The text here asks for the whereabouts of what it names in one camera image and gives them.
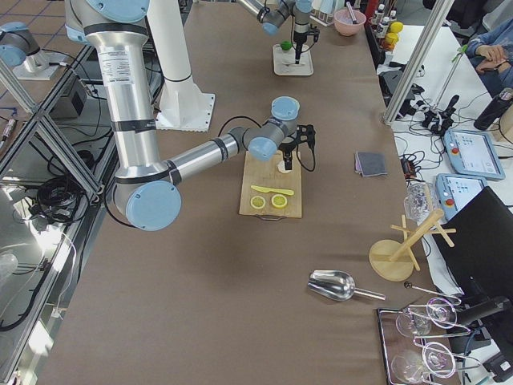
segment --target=person's hand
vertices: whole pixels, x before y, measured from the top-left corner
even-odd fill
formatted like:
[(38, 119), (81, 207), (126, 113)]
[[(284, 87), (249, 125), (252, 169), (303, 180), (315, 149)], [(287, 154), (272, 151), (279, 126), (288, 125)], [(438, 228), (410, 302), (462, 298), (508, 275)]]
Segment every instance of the person's hand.
[(484, 74), (488, 71), (494, 71), (498, 66), (500, 66), (502, 63), (505, 63), (505, 59), (500, 59), (499, 61), (491, 61), (483, 59), (483, 61), (478, 64), (478, 66), (475, 68), (476, 72), (480, 75)]
[(491, 62), (495, 62), (495, 65), (499, 65), (503, 63), (504, 60), (507, 60), (507, 53), (504, 50), (503, 46), (487, 46), (483, 44), (479, 46), (475, 53), (479, 56), (483, 56), (486, 60)]

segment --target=label on robot arm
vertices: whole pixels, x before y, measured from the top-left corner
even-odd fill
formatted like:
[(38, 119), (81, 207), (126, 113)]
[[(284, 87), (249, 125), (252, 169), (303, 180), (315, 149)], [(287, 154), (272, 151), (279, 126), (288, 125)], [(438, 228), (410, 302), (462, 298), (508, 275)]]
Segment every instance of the label on robot arm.
[(98, 57), (106, 87), (134, 83), (128, 52), (108, 51), (98, 54)]

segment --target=knife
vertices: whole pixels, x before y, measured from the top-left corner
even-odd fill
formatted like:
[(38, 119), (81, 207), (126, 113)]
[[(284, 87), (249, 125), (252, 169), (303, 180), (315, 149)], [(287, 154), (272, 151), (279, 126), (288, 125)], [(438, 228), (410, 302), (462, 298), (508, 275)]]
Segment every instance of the knife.
[(259, 193), (278, 193), (283, 195), (294, 195), (294, 190), (289, 190), (288, 188), (271, 188), (271, 187), (262, 187), (256, 186), (254, 184), (251, 185), (251, 189), (258, 191)]

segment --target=pink bowl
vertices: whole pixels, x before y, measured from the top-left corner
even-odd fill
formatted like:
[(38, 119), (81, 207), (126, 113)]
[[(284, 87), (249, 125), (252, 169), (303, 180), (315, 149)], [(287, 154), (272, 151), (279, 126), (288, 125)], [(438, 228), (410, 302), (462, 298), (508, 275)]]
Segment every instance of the pink bowl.
[(335, 28), (339, 34), (342, 36), (353, 36), (363, 28), (366, 22), (366, 16), (357, 10), (354, 11), (354, 16), (356, 17), (357, 24), (353, 24), (353, 20), (351, 20), (349, 11), (346, 8), (335, 12)]

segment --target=brown table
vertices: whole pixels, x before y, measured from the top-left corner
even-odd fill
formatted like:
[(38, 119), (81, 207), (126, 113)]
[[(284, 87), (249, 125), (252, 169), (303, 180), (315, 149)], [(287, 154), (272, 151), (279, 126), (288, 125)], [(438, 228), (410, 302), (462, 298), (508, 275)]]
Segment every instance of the brown table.
[[(375, 241), (400, 235), (389, 227), (400, 223), (406, 193), (393, 133), (380, 123), (385, 105), (364, 32), (321, 28), (314, 75), (277, 77), (272, 45), (289, 26), (271, 38), (237, 4), (195, 4), (186, 37), (196, 83), (216, 93), (212, 128), (159, 139), (171, 157), (231, 116), (265, 120), (274, 98), (291, 95), (300, 123), (317, 130), (303, 218), (237, 214), (243, 156), (181, 184), (182, 212), (165, 230), (107, 218), (39, 383), (385, 383), (375, 309), (420, 297), (380, 278), (367, 256)], [(357, 175), (355, 151), (385, 154), (388, 176)], [(411, 280), (428, 286), (420, 264)], [(347, 271), (388, 300), (331, 302), (306, 288), (315, 269)]]

